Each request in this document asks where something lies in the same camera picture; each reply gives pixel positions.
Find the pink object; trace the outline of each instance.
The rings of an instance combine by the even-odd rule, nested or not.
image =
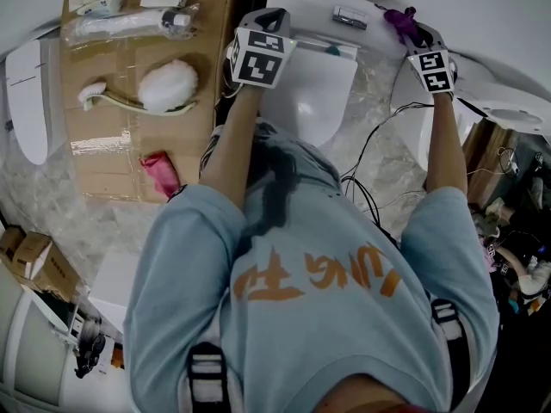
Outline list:
[[[164,151],[139,160],[145,172],[155,179],[155,189],[170,198],[180,188],[180,178]]]

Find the packing tape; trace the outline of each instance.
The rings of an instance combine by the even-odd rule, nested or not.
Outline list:
[[[128,130],[123,130],[121,136],[110,138],[93,138],[83,141],[72,141],[73,155],[98,155],[109,153],[127,153],[132,146],[132,137]]]

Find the toilet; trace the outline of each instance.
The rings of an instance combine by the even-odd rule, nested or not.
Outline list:
[[[463,98],[501,128],[520,133],[551,134],[551,103],[528,92],[501,84],[484,66],[472,59],[451,53],[457,64],[455,96]],[[432,104],[408,62],[401,66],[394,82],[391,110],[410,102]],[[474,123],[482,117],[454,100],[455,120],[461,144]],[[393,119],[397,134],[422,169],[427,170],[433,108],[407,109]]]
[[[25,157],[42,165],[65,142],[59,39],[33,40],[6,58],[9,116]]]
[[[343,120],[357,69],[358,49],[366,47],[390,59],[403,59],[406,48],[384,20],[384,11],[367,0],[268,0],[266,6],[284,8],[290,13],[291,36],[298,46],[277,87],[265,92],[260,113],[309,144],[320,146],[331,139]],[[364,22],[365,29],[338,20],[337,13]],[[337,56],[329,54],[329,48],[333,52],[337,48]],[[551,135],[551,103],[508,87],[472,59],[456,53],[450,56],[458,68],[457,96],[502,128]],[[394,83],[391,110],[410,102],[431,104],[432,97],[404,61]],[[454,108],[464,143],[473,124],[482,117],[457,100]],[[432,109],[407,109],[393,119],[393,124],[415,160],[426,170]]]
[[[385,22],[383,11],[366,0],[268,0],[266,7],[290,13],[297,47],[277,87],[266,90],[260,114],[320,146],[343,121],[357,50],[369,47],[400,59],[406,48]],[[365,29],[351,26],[351,21],[365,23]]]

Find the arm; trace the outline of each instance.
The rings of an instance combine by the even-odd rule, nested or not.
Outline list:
[[[142,413],[178,411],[189,349],[216,312],[238,241],[260,102],[238,95],[199,185],[164,207],[147,237],[124,323],[124,355],[133,401]]]
[[[467,195],[467,168],[457,133],[454,108],[447,93],[434,95],[427,190],[455,187]]]
[[[429,152],[429,194],[413,212],[401,252],[424,288],[456,304],[471,325],[480,376],[498,337],[499,314],[490,275],[467,206],[465,158],[447,94],[434,97]]]
[[[220,191],[239,209],[243,209],[245,202],[252,137],[262,93],[252,86],[244,86],[239,91],[199,181],[200,185]]]

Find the person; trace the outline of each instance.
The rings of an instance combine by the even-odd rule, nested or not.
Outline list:
[[[246,411],[449,410],[450,355],[430,299],[452,302],[470,332],[473,381],[498,334],[451,96],[434,95],[428,194],[400,249],[314,147],[257,118],[261,96],[240,90],[198,185],[151,228],[124,323],[136,408],[189,411],[198,382],[236,390],[229,376],[195,380],[202,361],[190,365],[190,350],[214,329]]]

